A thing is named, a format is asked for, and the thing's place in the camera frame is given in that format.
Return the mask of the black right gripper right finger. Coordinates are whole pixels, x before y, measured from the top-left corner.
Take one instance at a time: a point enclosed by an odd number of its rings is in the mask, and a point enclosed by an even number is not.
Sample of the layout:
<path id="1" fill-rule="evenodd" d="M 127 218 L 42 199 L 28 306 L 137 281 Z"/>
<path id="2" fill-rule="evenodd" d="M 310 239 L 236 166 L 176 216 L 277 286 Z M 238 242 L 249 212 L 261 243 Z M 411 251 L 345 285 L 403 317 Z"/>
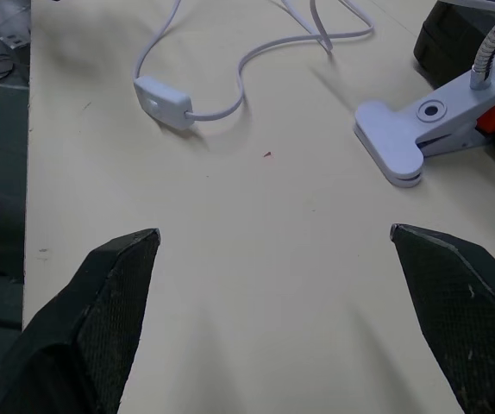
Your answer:
<path id="1" fill-rule="evenodd" d="M 453 235 L 395 223 L 390 238 L 423 337 L 465 414 L 495 414 L 495 259 Z"/>

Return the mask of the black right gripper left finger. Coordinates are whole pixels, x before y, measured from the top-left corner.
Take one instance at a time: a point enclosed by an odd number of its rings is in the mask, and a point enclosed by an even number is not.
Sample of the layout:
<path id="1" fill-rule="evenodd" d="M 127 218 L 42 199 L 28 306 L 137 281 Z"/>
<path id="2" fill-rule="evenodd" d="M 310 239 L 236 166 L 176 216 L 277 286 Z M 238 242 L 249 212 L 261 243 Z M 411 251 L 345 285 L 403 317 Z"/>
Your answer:
<path id="1" fill-rule="evenodd" d="M 0 414 L 117 414 L 138 349 L 157 229 L 92 250 L 0 363 Z"/>

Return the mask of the white lamp clamp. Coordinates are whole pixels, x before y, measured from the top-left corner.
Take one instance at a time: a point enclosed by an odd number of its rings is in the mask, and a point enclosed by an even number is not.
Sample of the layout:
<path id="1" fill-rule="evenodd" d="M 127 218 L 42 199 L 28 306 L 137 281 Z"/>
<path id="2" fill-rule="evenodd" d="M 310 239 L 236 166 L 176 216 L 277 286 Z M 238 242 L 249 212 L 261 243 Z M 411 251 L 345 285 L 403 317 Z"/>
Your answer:
<path id="1" fill-rule="evenodd" d="M 397 112 L 380 101 L 355 111 L 354 132 L 390 183 L 417 185 L 426 157 L 486 143 L 476 126 L 495 107 L 495 60 L 487 88 L 473 90 L 470 78 L 465 72 Z"/>

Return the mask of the black box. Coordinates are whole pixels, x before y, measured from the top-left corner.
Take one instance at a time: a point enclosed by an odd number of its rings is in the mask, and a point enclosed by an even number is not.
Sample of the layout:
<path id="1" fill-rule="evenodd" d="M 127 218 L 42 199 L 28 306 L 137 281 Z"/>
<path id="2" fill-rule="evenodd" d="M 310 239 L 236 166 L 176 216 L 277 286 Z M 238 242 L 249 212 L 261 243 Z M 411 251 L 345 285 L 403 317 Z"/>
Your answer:
<path id="1" fill-rule="evenodd" d="M 495 0 L 437 0 L 414 49 L 417 64 L 438 96 L 495 99 L 495 57 L 487 89 L 470 87 L 480 44 L 495 26 Z"/>

